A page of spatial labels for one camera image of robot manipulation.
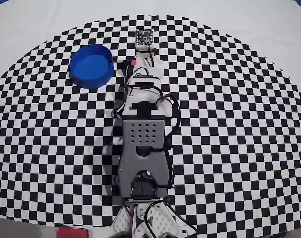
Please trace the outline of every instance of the black cable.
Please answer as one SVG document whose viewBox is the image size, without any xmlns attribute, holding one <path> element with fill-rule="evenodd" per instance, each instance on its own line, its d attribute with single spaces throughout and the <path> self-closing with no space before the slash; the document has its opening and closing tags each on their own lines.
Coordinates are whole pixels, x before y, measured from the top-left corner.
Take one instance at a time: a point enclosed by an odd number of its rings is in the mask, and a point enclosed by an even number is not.
<svg viewBox="0 0 301 238">
<path fill-rule="evenodd" d="M 174 105 L 176 105 L 176 107 L 177 107 L 177 112 L 178 112 L 176 125 L 171 129 L 171 132 L 167 135 L 167 138 L 169 138 L 169 137 L 171 138 L 172 135 L 174 135 L 176 133 L 177 129 L 180 127 L 181 111 L 180 111 L 180 105 L 178 103 L 178 100 L 173 94 L 168 93 L 163 98 L 165 99 L 166 97 L 170 97 L 172 99 L 172 101 L 174 102 Z"/>
<path fill-rule="evenodd" d="M 164 101 L 162 98 L 158 98 L 155 104 L 157 105 L 157 103 L 161 100 Z M 167 100 L 170 103 L 170 105 L 173 105 L 169 98 L 165 98 L 165 100 Z"/>
<path fill-rule="evenodd" d="M 184 219 L 181 215 L 177 214 L 177 213 L 176 213 L 176 210 L 173 209 L 172 206 L 171 206 L 167 201 L 165 201 L 165 205 L 166 205 L 167 207 L 169 207 L 169 209 L 170 209 L 177 217 L 179 217 L 180 220 L 182 220 L 187 226 L 191 227 L 191 228 L 195 231 L 195 233 L 191 234 L 190 236 L 192 236 L 192 235 L 194 235 L 194 234 L 197 233 L 197 229 L 196 229 L 193 225 L 191 225 L 189 222 L 187 222 L 186 219 Z"/>
<path fill-rule="evenodd" d="M 132 72 L 131 73 L 129 73 L 129 72 L 127 72 L 126 74 L 125 74 L 125 82 L 124 82 L 124 85 L 127 83 L 127 80 L 134 74 L 134 73 L 136 73 L 137 71 L 139 71 L 141 68 L 143 68 L 143 67 L 138 67 L 136 70 L 134 70 L 133 71 L 133 66 L 130 68 L 131 70 L 132 70 Z"/>
<path fill-rule="evenodd" d="M 149 55 L 150 55 L 151 64 L 152 64 L 153 67 L 155 67 L 154 58 L 153 58 L 152 53 L 151 53 L 151 45 L 148 43 L 148 46 L 149 46 L 148 52 L 149 52 Z"/>
<path fill-rule="evenodd" d="M 159 201 L 153 202 L 151 205 L 149 205 L 149 206 L 147 207 L 147 209 L 146 209 L 146 211 L 145 211 L 145 214 L 144 214 L 144 222 L 145 222 L 145 225 L 146 225 L 147 229 L 149 230 L 149 232 L 151 233 L 151 235 L 152 235 L 154 238 L 157 238 L 157 236 L 156 236 L 156 234 L 154 233 L 154 231 L 151 229 L 149 223 L 147 222 L 147 214 L 148 214 L 149 210 L 150 210 L 153 206 L 155 206 L 155 205 L 157 205 L 157 204 L 159 204 L 159 203 L 162 203 L 162 202 L 165 202 L 165 200 L 159 200 Z"/>
<path fill-rule="evenodd" d="M 155 67 L 154 58 L 153 58 L 153 56 L 152 56 L 151 45 L 148 43 L 147 46 L 148 46 L 147 51 L 140 51 L 140 50 L 137 50 L 137 49 L 135 49 L 135 51 L 136 51 L 136 52 L 139 52 L 139 53 L 149 53 L 150 59 L 151 59 L 151 64 L 152 64 L 153 67 Z"/>
<path fill-rule="evenodd" d="M 147 60 L 147 58 L 144 58 L 146 63 L 149 65 L 149 67 L 151 66 L 151 64 L 149 63 L 149 61 Z"/>
<path fill-rule="evenodd" d="M 125 207 L 125 210 L 127 211 L 127 213 L 130 215 L 130 217 L 134 218 L 132 213 L 130 213 L 130 210 L 128 209 L 128 207 L 125 205 L 124 200 L 122 200 L 123 206 Z"/>
<path fill-rule="evenodd" d="M 167 165 L 168 165 L 168 170 L 169 170 L 169 181 L 168 181 L 168 187 L 169 189 L 173 188 L 173 183 L 174 183 L 174 168 L 173 168 L 173 163 L 170 159 L 170 154 L 169 154 L 169 150 L 166 147 L 164 150 L 165 153 L 165 157 L 166 157 L 166 161 L 167 161 Z"/>
<path fill-rule="evenodd" d="M 136 88 L 136 87 L 141 87 L 141 88 L 153 88 L 153 89 L 156 89 L 159 94 L 160 94 L 160 97 L 162 98 L 164 96 L 162 90 L 160 88 L 158 88 L 157 86 L 155 85 L 144 85 L 144 84 L 132 84 L 132 85 L 123 85 L 122 88 Z"/>
</svg>

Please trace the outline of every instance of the red object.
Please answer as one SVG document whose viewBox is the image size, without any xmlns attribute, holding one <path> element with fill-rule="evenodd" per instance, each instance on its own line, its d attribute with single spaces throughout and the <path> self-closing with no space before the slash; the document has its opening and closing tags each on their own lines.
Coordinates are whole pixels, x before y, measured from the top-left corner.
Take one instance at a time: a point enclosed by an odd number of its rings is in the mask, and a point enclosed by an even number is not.
<svg viewBox="0 0 301 238">
<path fill-rule="evenodd" d="M 59 227 L 57 238 L 88 238 L 88 230 L 71 227 Z"/>
</svg>

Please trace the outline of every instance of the blue plastic container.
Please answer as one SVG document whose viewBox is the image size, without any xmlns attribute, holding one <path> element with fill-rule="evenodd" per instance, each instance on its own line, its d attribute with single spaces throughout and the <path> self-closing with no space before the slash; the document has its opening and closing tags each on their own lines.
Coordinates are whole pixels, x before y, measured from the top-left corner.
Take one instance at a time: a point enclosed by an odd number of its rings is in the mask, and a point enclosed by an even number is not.
<svg viewBox="0 0 301 238">
<path fill-rule="evenodd" d="M 69 77 L 79 87 L 97 89 L 108 83 L 114 72 L 111 51 L 103 45 L 87 45 L 76 51 L 69 64 Z"/>
</svg>

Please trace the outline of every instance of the circuit board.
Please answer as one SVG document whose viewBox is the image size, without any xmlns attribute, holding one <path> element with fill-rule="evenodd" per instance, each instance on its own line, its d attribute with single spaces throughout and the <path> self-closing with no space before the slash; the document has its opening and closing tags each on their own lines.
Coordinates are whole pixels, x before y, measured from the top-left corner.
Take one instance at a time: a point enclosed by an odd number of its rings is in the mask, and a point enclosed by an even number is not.
<svg viewBox="0 0 301 238">
<path fill-rule="evenodd" d="M 151 45 L 153 40 L 154 32 L 152 29 L 136 29 L 135 45 Z"/>
</svg>

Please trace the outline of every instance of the checkerboard mat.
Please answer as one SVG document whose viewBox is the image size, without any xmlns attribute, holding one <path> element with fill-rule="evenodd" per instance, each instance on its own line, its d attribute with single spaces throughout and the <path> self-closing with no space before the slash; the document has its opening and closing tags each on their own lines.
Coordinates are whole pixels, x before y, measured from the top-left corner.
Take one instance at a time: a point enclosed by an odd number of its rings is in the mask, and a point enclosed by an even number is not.
<svg viewBox="0 0 301 238">
<path fill-rule="evenodd" d="M 207 237 L 301 227 L 301 92 L 248 45 L 187 18 L 123 16 L 35 47 L 0 79 L 0 217 L 50 226 L 109 226 L 122 201 L 117 63 L 136 28 L 154 29 L 162 89 L 176 95 L 170 203 Z M 103 44 L 114 76 L 98 90 L 68 78 L 73 52 Z"/>
</svg>

